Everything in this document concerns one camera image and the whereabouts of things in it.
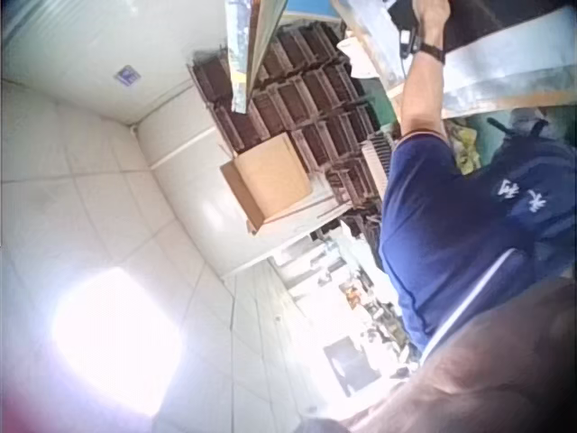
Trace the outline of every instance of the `green object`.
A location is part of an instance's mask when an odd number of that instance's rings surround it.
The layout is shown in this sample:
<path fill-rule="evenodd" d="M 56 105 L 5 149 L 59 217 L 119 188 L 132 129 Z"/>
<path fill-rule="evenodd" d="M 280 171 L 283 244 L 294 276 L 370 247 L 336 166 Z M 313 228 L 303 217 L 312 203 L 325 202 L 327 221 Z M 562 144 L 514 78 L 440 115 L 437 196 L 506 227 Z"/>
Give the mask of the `green object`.
<path fill-rule="evenodd" d="M 369 97 L 369 104 L 377 115 L 379 124 L 392 124 L 397 120 L 393 106 L 390 104 L 389 98 L 385 93 L 380 80 L 378 78 L 360 79 L 364 93 Z"/>

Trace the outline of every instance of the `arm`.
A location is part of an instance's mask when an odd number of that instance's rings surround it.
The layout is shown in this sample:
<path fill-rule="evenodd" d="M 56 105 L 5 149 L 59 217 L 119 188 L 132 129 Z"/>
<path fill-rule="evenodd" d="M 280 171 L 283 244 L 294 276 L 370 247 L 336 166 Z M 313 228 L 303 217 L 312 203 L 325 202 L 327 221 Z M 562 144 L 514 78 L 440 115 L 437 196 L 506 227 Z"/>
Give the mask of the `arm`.
<path fill-rule="evenodd" d="M 444 25 L 451 12 L 448 0 L 413 0 L 425 43 L 443 48 Z M 417 52 L 403 90 L 401 132 L 428 129 L 444 135 L 443 64 L 425 52 Z"/>

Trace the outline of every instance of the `blue shirt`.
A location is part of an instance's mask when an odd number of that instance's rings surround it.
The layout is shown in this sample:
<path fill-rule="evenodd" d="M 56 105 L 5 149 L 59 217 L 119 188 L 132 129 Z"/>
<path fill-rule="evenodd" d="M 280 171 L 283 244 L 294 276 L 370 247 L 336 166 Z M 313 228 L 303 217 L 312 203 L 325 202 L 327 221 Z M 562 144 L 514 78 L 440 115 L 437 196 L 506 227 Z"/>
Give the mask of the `blue shirt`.
<path fill-rule="evenodd" d="M 532 253 L 531 234 L 507 218 L 494 191 L 463 176 L 436 134 L 413 133 L 393 152 L 380 256 L 420 350 L 503 253 Z"/>

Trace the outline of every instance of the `yellow object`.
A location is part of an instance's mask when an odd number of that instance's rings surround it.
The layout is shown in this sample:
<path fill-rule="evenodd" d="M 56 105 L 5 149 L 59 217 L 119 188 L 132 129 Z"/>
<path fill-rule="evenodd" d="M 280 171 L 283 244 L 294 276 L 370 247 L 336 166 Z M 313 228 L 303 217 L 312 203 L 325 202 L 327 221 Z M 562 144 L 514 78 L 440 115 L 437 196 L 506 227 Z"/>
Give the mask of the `yellow object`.
<path fill-rule="evenodd" d="M 469 174 L 481 167 L 481 156 L 477 152 L 475 141 L 477 131 L 461 126 L 453 121 L 445 121 L 444 128 L 449 142 L 453 146 L 457 167 L 462 174 Z"/>

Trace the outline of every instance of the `white ceiling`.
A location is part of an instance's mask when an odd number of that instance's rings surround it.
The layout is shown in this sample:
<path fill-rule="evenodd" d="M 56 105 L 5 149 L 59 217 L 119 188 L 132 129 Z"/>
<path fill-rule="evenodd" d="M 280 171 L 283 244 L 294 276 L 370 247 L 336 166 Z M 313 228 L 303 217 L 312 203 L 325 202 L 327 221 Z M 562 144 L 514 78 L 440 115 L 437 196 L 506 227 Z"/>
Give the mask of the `white ceiling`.
<path fill-rule="evenodd" d="M 226 38 L 224 0 L 35 0 L 9 16 L 3 78 L 126 124 L 189 87 L 193 52 Z M 141 75 L 130 87 L 114 79 L 126 65 Z"/>

